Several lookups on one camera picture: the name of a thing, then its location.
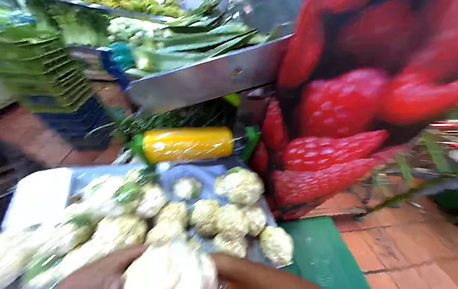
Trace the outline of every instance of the brown tile floor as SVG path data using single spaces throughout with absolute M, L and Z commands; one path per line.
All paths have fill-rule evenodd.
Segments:
M 94 88 L 104 103 L 128 108 L 115 84 L 94 83 Z M 114 141 L 105 151 L 78 152 L 22 107 L 0 115 L 0 137 L 50 168 L 109 164 L 121 148 Z M 457 289 L 458 227 L 446 222 L 434 202 L 418 203 L 423 210 L 406 203 L 356 222 L 337 217 L 361 206 L 354 194 L 342 192 L 309 216 L 335 216 L 341 237 L 372 289 Z
M 128 110 L 129 105 L 116 83 L 93 83 L 93 88 L 105 104 Z M 49 168 L 106 165 L 115 160 L 122 148 L 113 140 L 105 151 L 78 152 L 29 110 L 19 106 L 0 114 L 0 137 Z
M 457 289 L 458 227 L 437 205 L 417 200 L 366 216 L 335 220 L 372 289 Z

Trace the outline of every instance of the green leafy vegetable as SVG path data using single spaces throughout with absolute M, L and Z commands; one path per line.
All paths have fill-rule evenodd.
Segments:
M 443 150 L 440 146 L 434 141 L 434 135 L 429 132 L 422 133 L 422 139 L 429 151 L 432 161 L 436 164 L 436 168 L 440 173 L 452 173 L 450 166 L 448 165 Z
M 116 192 L 113 194 L 114 199 L 120 204 L 127 204 L 132 201 L 138 200 L 141 194 L 140 185 L 134 181 L 127 182 L 123 184 Z
M 26 268 L 26 273 L 24 274 L 23 282 L 28 283 L 31 279 L 53 268 L 54 266 L 58 265 L 61 261 L 62 257 L 55 254 L 42 255 L 34 258 Z

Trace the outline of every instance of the green leaf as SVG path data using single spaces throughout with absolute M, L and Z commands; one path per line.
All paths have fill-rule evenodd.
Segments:
M 445 159 L 443 150 L 434 141 L 434 135 L 427 131 L 424 131 L 422 132 L 422 140 L 424 141 L 425 147 L 427 147 L 427 151 L 432 157 L 432 161 L 434 162 L 434 164 L 436 164 L 438 172 L 451 174 L 452 169 L 450 168 L 450 166 L 447 163 L 447 160 Z
M 158 52 L 146 49 L 145 47 L 137 47 L 135 49 L 136 58 L 138 60 L 145 59 L 147 65 L 139 67 L 150 72 L 161 72 L 173 69 L 178 69 L 182 66 L 195 63 L 206 58 L 206 54 L 198 52 Z
M 227 171 L 226 175 L 230 175 L 230 174 L 234 174 L 234 173 L 239 173 L 241 171 L 244 171 L 245 169 L 242 168 L 242 167 L 234 167 L 234 168 L 231 168 Z
M 146 167 L 140 170 L 140 177 L 136 180 L 140 185 L 157 184 L 160 179 L 160 175 L 155 172 L 154 167 Z
M 249 40 L 257 33 L 256 30 L 251 30 L 248 32 L 248 34 L 244 35 L 244 36 L 241 36 L 241 37 L 238 37 L 238 38 L 235 38 L 231 41 L 227 41 L 226 43 L 208 51 L 208 56 L 211 58 L 211 57 L 215 57 L 215 56 L 219 56 L 219 55 L 222 55 L 222 54 L 225 54 L 229 51 L 232 51 L 232 50 L 235 50 L 245 44 L 247 44 L 249 42 Z
M 28 283 L 29 281 L 31 281 L 31 279 L 35 278 L 41 273 L 58 265 L 61 261 L 62 257 L 55 254 L 45 254 L 39 257 L 35 257 L 35 259 L 33 259 L 26 268 L 26 273 L 24 273 L 23 277 L 24 284 Z
M 130 181 L 123 184 L 115 194 L 113 194 L 113 197 L 120 204 L 127 204 L 134 200 L 138 200 L 140 194 L 140 186 L 136 182 Z
M 74 215 L 68 219 L 65 224 L 74 224 L 78 227 L 93 227 L 92 221 L 87 213 Z
M 205 47 L 215 47 L 219 44 L 230 41 L 241 36 L 241 33 L 233 34 L 209 34 L 209 33 L 191 33 L 182 34 L 172 37 L 155 39 L 163 44 L 164 48 L 158 49 L 158 53 L 176 52 L 195 50 Z
M 395 155 L 395 160 L 399 164 L 400 173 L 402 174 L 402 177 L 407 182 L 409 187 L 413 187 L 414 179 L 413 179 L 413 176 L 411 175 L 411 168 L 407 164 L 406 157 L 402 154 L 397 154 Z

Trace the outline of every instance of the metal tray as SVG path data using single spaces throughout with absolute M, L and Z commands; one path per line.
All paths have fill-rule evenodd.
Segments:
M 126 93 L 157 114 L 275 82 L 291 35 L 130 83 Z

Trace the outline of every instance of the plastic bag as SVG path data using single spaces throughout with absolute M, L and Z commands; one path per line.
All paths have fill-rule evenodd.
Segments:
M 59 282 L 59 264 L 63 258 L 56 254 L 38 254 L 26 266 L 22 289 L 49 289 Z
M 0 232 L 0 289 L 15 281 L 48 237 L 47 232 Z
M 217 271 L 208 254 L 185 240 L 150 246 L 124 273 L 124 289 L 216 289 Z

